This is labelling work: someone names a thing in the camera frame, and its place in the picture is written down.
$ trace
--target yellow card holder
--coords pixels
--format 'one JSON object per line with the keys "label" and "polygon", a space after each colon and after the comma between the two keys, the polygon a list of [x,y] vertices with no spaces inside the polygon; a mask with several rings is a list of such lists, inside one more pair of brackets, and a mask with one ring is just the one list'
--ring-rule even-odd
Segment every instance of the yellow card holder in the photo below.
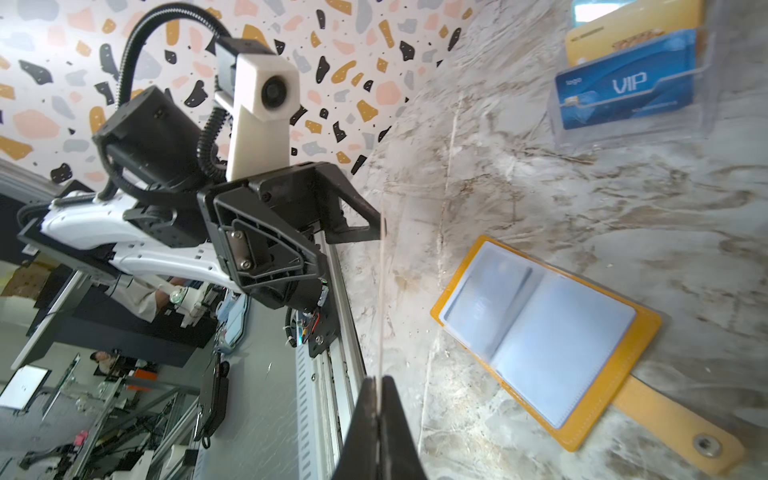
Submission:
{"label": "yellow card holder", "polygon": [[[679,406],[661,394],[647,387],[642,382],[629,376],[634,364],[640,355],[648,347],[650,341],[656,335],[661,326],[659,315],[643,306],[637,305],[623,297],[609,292],[599,286],[592,285],[577,276],[547,265],[525,253],[507,247],[490,237],[480,236],[462,261],[456,274],[451,279],[445,291],[439,297],[437,303],[430,311],[432,318],[440,325],[445,326],[440,320],[440,313],[446,303],[452,297],[465,271],[472,260],[485,243],[493,243],[501,248],[513,252],[520,257],[536,263],[548,270],[566,276],[571,280],[597,290],[610,298],[624,303],[635,310],[636,316],[629,325],[626,333],[608,358],[603,369],[598,373],[592,384],[588,387],[581,401],[568,416],[565,423],[559,428],[554,428],[540,415],[535,408],[529,405],[521,394],[516,392],[497,372],[485,361],[480,359],[471,350],[470,353],[496,378],[499,384],[512,397],[514,397],[525,410],[549,432],[555,440],[569,452],[575,452],[586,439],[600,415],[609,403],[617,397],[617,406],[631,418],[645,425],[660,440],[680,453],[686,460],[696,467],[708,473],[722,472],[730,466],[738,463],[744,456],[743,446],[739,441],[727,432],[718,429],[698,415]],[[695,448],[694,441],[700,441],[701,435],[711,434],[719,444],[720,449],[714,456],[706,456]]]}

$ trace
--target camera lens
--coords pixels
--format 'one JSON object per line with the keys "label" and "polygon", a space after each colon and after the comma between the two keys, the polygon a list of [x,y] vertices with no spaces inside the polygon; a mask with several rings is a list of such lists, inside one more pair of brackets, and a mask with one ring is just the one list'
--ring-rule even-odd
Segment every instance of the camera lens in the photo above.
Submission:
{"label": "camera lens", "polygon": [[287,96],[288,87],[280,77],[271,77],[261,88],[261,101],[267,108],[278,108]]}

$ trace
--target white screen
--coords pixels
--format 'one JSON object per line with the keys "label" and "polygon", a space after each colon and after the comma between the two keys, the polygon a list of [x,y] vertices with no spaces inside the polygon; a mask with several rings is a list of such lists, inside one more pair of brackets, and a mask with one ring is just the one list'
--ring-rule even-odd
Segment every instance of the white screen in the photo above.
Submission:
{"label": "white screen", "polygon": [[16,370],[11,381],[0,393],[0,407],[23,410],[49,372],[50,370],[31,365]]}

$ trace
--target robotic arm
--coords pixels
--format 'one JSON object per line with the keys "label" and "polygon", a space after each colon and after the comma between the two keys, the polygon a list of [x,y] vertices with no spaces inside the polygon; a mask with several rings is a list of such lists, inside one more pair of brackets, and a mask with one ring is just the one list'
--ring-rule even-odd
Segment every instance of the robotic arm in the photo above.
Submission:
{"label": "robotic arm", "polygon": [[[71,192],[47,211],[21,215],[19,237],[102,283],[127,274],[169,290],[157,275],[179,276],[245,293],[273,309],[311,312],[327,275],[313,235],[323,230],[328,243],[378,240],[379,213],[336,165],[290,166],[296,68],[257,41],[230,38],[202,9],[169,4],[148,13],[131,34],[118,100],[126,86],[131,90],[126,75],[138,57],[134,43],[141,46],[168,20],[198,17],[217,36],[219,62],[216,107],[205,129],[158,87],[148,88],[94,135],[111,179],[105,192]],[[214,141],[227,115],[233,133],[222,162]],[[123,178],[125,170],[146,187]],[[369,225],[350,227],[341,200]]]}

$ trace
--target yellow strap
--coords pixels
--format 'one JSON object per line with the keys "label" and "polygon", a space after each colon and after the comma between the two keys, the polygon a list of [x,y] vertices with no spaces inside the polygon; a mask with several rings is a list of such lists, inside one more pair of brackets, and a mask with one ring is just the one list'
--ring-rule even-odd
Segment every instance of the yellow strap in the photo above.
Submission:
{"label": "yellow strap", "polygon": [[[736,437],[633,376],[627,377],[614,398],[614,405],[709,475],[724,473],[745,456],[744,447]],[[699,443],[698,450],[694,443]]]}

